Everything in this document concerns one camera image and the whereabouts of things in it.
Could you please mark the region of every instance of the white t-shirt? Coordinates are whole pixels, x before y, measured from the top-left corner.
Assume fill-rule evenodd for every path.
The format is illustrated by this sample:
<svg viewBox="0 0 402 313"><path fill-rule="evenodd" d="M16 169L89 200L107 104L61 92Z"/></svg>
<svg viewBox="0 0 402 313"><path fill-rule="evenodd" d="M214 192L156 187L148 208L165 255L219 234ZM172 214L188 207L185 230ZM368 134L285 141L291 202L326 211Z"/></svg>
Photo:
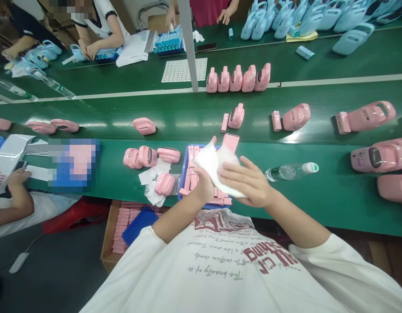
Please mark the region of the white t-shirt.
<svg viewBox="0 0 402 313"><path fill-rule="evenodd" d="M81 313L402 312L401 287L336 235L289 250L229 209L167 245L146 227Z"/></svg>
<svg viewBox="0 0 402 313"><path fill-rule="evenodd" d="M78 13L72 13L71 18L73 22L82 27L89 26L89 28L92 29L99 38L105 39L113 33L107 18L110 15L115 15L118 19L118 23L120 24L124 38L130 35L129 32L124 28L124 25L118 17L117 12L114 10L110 0L93 0L93 7L96 12L96 20L83 19L79 17Z"/></svg>

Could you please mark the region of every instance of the white tissue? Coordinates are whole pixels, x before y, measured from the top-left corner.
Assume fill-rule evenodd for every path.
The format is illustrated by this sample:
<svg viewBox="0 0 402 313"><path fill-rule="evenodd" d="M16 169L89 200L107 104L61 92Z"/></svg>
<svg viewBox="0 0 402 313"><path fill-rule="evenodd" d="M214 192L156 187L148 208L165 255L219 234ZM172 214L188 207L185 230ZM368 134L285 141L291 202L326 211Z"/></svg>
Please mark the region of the white tissue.
<svg viewBox="0 0 402 313"><path fill-rule="evenodd" d="M231 187L224 185L218 178L217 170L221 167L223 162L231 162L240 164L237 156L232 153L226 146L222 146L219 153L215 151L214 143L211 141L207 144L201 152L198 153L193 162L205 169L210 176L214 185L223 193L227 193L235 198L246 198L244 194Z"/></svg>

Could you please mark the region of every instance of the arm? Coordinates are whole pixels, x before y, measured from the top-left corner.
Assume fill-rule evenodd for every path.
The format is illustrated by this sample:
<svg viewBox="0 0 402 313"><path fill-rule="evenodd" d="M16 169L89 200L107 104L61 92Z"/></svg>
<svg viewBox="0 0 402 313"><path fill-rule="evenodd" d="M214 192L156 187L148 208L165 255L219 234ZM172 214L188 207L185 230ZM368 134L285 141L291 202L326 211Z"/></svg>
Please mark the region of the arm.
<svg viewBox="0 0 402 313"><path fill-rule="evenodd" d="M31 172L21 168L8 177L8 189L12 196L11 208L0 209L0 226L21 220L34 213L34 202L23 183Z"/></svg>

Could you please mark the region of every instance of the bottle cap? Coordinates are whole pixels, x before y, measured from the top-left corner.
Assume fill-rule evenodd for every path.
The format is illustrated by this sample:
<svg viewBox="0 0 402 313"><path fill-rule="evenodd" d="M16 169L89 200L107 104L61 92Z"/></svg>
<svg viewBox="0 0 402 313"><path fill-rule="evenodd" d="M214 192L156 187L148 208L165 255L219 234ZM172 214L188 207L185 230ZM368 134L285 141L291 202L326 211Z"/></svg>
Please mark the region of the bottle cap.
<svg viewBox="0 0 402 313"><path fill-rule="evenodd" d="M311 174L318 172L319 167L314 162L308 162L302 165L302 170L307 174Z"/></svg>

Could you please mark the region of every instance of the blue plastic tray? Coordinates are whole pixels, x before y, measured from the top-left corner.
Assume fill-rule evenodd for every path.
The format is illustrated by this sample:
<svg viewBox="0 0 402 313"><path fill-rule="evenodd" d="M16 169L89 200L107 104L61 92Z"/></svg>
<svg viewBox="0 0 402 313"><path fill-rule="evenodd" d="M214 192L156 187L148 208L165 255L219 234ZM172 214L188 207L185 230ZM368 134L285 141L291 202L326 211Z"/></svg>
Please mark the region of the blue plastic tray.
<svg viewBox="0 0 402 313"><path fill-rule="evenodd" d="M188 145L185 149L185 158L183 159L183 167L182 167L182 175L180 177L180 184L179 184L179 190L181 188L184 187L185 185L185 179L186 179L186 170L188 169L188 147L189 146L199 146L200 148L205 147L205 145L200 145L198 143L191 143L190 145ZM178 194L178 201L182 200L182 195ZM221 206L218 204L210 204L207 203L206 205L203 206L204 209L208 209L208 210L214 210L214 209L224 209L227 208L229 209L230 206L229 205L225 205L225 206Z"/></svg>

